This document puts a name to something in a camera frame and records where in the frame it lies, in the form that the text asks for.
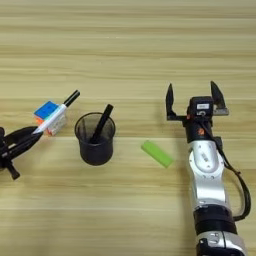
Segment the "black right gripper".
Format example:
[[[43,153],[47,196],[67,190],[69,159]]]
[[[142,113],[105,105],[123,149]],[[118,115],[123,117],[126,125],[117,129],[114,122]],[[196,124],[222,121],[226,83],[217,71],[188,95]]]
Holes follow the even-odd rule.
[[[226,108],[224,96],[218,85],[214,81],[211,81],[210,85],[214,104],[218,108],[214,110],[213,114],[210,116],[192,116],[190,114],[177,115],[173,111],[174,97],[172,85],[169,85],[168,87],[166,94],[167,120],[180,121],[182,123],[186,131],[188,143],[200,140],[214,141],[215,136],[212,133],[212,118],[214,116],[227,116],[229,114],[229,110]]]

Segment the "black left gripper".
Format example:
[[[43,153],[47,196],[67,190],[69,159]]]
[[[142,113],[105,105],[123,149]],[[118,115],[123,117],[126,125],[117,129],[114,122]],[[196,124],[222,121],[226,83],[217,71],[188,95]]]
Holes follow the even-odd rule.
[[[5,130],[0,127],[0,169],[7,169],[13,180],[18,179],[20,174],[11,159],[25,153],[40,140],[42,133],[35,133],[36,129],[37,126],[24,127],[4,137]]]

